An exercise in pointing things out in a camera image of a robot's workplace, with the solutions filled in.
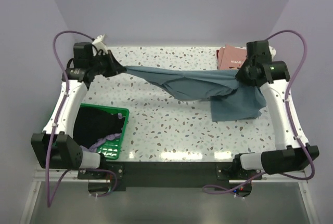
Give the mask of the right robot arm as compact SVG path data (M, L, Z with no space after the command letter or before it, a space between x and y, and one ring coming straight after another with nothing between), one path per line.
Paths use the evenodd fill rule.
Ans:
M272 60L268 41L248 42L246 50L247 57L236 79L259 89L264 96L275 134L275 150L238 155L239 162L232 165L233 175L243 179L250 170L286 174L313 165L319 149L309 144L298 120L287 65Z

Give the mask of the blue t-shirt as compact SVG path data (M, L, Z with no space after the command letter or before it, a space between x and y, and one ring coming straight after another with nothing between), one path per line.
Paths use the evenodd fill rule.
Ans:
M176 71L127 66L126 72L163 89L179 101L210 101L214 122L257 118L266 107L261 91L237 81L235 70Z

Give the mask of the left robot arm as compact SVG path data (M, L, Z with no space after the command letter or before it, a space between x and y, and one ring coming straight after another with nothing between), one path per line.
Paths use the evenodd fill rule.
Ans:
M100 154L87 152L73 139L74 123L91 83L98 75L112 77L124 73L111 50L96 38L92 43L76 43L73 67L62 68L60 96L41 133L33 134L31 145L44 169L89 169L95 178L103 178L108 166Z

